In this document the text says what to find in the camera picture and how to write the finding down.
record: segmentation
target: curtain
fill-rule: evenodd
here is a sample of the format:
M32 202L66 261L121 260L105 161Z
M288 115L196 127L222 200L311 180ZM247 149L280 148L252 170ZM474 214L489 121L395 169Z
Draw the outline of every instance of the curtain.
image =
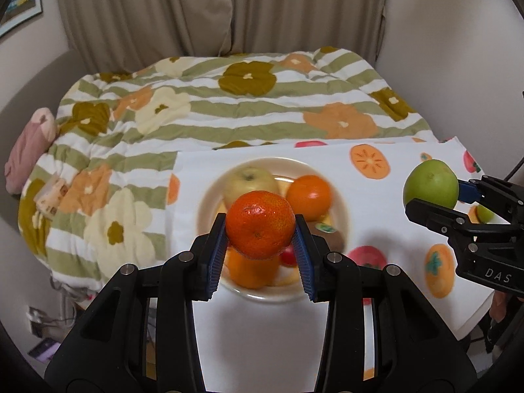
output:
M234 0L231 53L343 47L374 65L385 0Z
M231 0L58 0L70 47L90 72L135 72L172 56L231 48Z

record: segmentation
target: silver screw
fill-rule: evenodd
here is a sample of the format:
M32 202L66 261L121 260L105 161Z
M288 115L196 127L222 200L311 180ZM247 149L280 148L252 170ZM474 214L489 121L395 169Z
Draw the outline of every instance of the silver screw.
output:
M180 254L178 254L178 259L180 261L191 261L193 260L194 254L190 251L184 251Z
M340 263L342 261L342 256L339 253L329 253L327 257L332 263Z
M135 266L128 263L126 265L123 265L121 268L120 268L120 273L121 274L125 274L125 275L128 275L128 274L131 274L135 271Z
M386 267L386 272L389 273L391 276L399 276L400 268L395 265L389 265L388 267Z

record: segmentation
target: wall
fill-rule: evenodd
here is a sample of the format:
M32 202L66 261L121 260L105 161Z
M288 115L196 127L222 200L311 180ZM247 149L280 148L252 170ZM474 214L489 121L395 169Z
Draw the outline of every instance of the wall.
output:
M437 137L458 136L504 177L524 155L524 21L512 0L387 0L386 15L377 70Z
M0 39L0 108L67 50L57 0L43 0L43 9L43 15ZM58 296L49 285L49 271L33 257L20 235L0 219L0 320L22 352L38 342L26 322L29 305L57 315ZM28 360L43 374L42 364Z

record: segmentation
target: pink plush toy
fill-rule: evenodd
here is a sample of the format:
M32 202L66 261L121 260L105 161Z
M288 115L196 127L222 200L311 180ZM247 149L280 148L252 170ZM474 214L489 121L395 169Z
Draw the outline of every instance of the pink plush toy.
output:
M49 149L57 137L57 126L49 108L35 111L24 131L16 140L4 168L7 192L22 193L38 159Z

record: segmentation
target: framed picture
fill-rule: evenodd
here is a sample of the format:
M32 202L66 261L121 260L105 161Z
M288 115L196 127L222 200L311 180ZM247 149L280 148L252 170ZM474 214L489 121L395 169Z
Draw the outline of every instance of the framed picture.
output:
M0 20L0 37L20 23L42 13L42 0L11 0Z

